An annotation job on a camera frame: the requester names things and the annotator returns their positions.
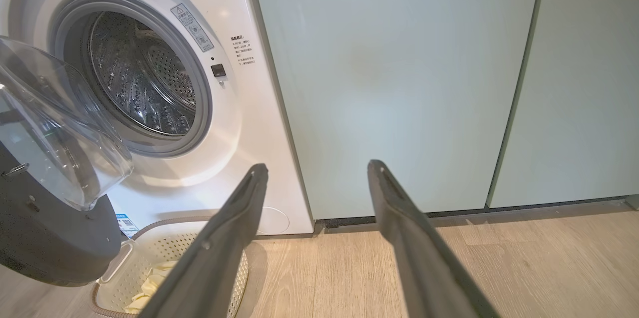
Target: laundry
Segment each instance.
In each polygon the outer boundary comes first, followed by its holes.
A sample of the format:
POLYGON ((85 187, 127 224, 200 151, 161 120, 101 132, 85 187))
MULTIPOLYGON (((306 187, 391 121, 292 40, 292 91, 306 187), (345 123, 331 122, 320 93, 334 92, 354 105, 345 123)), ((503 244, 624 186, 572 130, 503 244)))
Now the laundry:
POLYGON ((153 268, 149 270, 146 280, 144 280, 144 283, 142 283, 140 287, 142 292, 133 296, 133 302, 124 308, 125 312, 138 314, 142 311, 176 263, 178 263, 178 261, 169 261, 153 266, 153 268))

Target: warning sticker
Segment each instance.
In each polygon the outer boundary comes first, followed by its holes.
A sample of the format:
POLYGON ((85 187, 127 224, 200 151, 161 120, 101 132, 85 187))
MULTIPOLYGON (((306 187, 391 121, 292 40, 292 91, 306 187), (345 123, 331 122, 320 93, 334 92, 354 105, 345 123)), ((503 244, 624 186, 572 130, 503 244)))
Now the warning sticker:
POLYGON ((242 34, 239 36, 233 36, 231 38, 231 42, 233 43, 233 49, 235 49, 235 58, 240 65, 251 65, 251 63, 255 63, 255 59, 253 58, 253 47, 251 47, 251 41, 244 38, 242 34))
POLYGON ((183 3, 172 8, 171 12, 178 18, 178 20, 180 20, 182 26, 189 31, 191 37, 193 37, 193 39, 198 43, 202 52, 207 52, 208 50, 213 49, 213 43, 208 39, 208 36, 206 36, 206 32, 204 32, 202 27, 183 3))
POLYGON ((126 216, 126 214, 116 214, 116 218, 118 218, 118 225, 120 226, 120 230, 127 237, 131 238, 134 234, 139 231, 137 227, 131 222, 131 220, 126 216))

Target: washing machine opening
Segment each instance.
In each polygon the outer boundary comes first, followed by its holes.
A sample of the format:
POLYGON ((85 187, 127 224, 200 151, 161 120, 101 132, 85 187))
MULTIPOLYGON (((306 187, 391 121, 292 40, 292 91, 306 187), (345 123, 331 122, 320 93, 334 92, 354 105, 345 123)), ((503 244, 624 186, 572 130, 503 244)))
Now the washing machine opening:
POLYGON ((125 145, 144 156, 192 149, 206 133, 212 102, 185 37, 128 0, 80 0, 64 11, 54 25, 55 55, 84 75, 125 145))

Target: cabinet panel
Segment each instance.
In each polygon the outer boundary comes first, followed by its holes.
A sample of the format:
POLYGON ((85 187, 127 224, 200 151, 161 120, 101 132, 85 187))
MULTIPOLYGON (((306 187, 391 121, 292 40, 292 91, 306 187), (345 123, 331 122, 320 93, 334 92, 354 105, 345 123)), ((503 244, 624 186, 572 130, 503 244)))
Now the cabinet panel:
POLYGON ((639 0, 541 0, 491 207, 639 193, 639 0))
POLYGON ((373 215, 382 159, 423 211, 484 207, 534 0, 260 0, 313 217, 373 215))

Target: laundry basket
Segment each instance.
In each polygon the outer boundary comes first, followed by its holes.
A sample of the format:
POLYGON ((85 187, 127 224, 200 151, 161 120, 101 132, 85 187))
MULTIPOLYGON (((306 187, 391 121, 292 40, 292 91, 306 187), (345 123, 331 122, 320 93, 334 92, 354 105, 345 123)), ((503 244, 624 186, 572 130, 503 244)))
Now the laundry basket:
MULTIPOLYGON (((208 220, 208 217, 196 217, 160 221, 137 232, 123 243, 121 261, 115 266, 112 264, 93 287, 91 308, 107 317, 135 318, 137 314, 126 313, 124 308, 131 304, 134 295, 141 292, 151 267, 180 259, 208 220)), ((235 317, 248 277, 249 262, 246 253, 242 252, 227 318, 235 317)))

